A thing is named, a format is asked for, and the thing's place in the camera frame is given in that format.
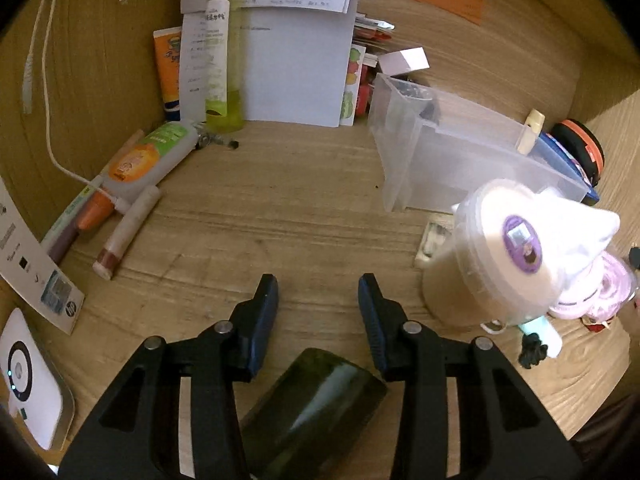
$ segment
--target wooden wall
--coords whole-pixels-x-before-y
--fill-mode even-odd
[[[36,236],[43,236],[81,184],[50,163],[40,56],[33,114],[21,113],[24,61],[40,0],[30,0],[0,41],[0,174]],[[140,126],[162,119],[152,31],[180,25],[179,0],[58,0],[48,60],[52,145],[59,162],[93,178]]]
[[[620,215],[613,240],[620,256],[640,244],[640,68],[612,54],[590,51],[575,92],[571,116],[586,124],[605,152],[598,184],[599,207]],[[640,346],[630,346],[630,367],[611,396],[619,399],[640,390]]]

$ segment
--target green label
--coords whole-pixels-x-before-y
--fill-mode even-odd
[[[165,156],[188,133],[188,130],[180,124],[167,123],[148,134],[140,144],[152,144],[160,156]]]

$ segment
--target plastic container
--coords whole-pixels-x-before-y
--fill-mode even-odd
[[[422,276],[428,309],[454,326],[543,316],[563,283],[552,219],[529,189],[508,180],[491,181],[460,204],[452,236]]]
[[[457,95],[378,74],[369,129],[385,171],[387,211],[450,212],[482,184],[506,178],[580,202],[587,187],[543,141],[516,147],[530,128]]]

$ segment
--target spray bottle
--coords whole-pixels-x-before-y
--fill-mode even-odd
[[[207,127],[213,133],[234,132],[244,125],[240,0],[207,0],[206,20]]]

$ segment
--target small black object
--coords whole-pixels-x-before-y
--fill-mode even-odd
[[[542,344],[538,334],[524,334],[522,336],[522,352],[520,352],[518,362],[523,368],[530,370],[532,366],[538,366],[540,361],[546,359],[547,349],[548,346]]]
[[[447,377],[458,383],[457,480],[573,480],[582,465],[554,420],[489,338],[440,338],[382,296],[373,274],[358,302],[376,368],[404,381],[392,480],[447,477]]]
[[[629,251],[629,265],[634,270],[640,270],[640,247],[631,247]]]
[[[250,480],[233,382],[258,373],[278,307],[278,282],[264,274],[239,303],[193,339],[146,339],[82,425],[60,480],[186,480],[178,464],[180,378],[191,377],[191,437],[197,479]]]

